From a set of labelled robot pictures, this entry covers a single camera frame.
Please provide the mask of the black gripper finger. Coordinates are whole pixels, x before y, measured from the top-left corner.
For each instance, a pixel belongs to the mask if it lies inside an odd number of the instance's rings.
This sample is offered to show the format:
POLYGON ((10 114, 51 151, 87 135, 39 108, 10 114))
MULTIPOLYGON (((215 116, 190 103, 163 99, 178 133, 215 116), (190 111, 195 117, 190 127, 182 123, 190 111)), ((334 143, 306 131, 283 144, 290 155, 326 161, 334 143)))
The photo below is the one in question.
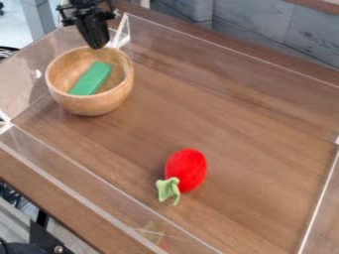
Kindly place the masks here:
POLYGON ((101 49, 109 42, 109 28, 105 17, 101 14, 95 14, 91 20, 93 30, 91 30, 91 38, 93 38, 93 48, 101 49))
POLYGON ((77 26, 89 46, 97 49, 95 22, 93 19, 77 19, 77 26))

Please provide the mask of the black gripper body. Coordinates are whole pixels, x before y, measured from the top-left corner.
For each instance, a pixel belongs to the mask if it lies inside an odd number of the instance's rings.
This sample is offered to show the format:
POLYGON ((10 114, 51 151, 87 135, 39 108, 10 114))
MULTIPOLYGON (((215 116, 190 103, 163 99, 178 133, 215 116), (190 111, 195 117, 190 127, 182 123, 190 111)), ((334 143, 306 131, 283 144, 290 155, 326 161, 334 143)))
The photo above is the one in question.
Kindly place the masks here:
POLYGON ((102 14, 106 20, 119 17, 115 0, 62 0, 57 11, 65 26, 73 26, 91 14, 102 14))

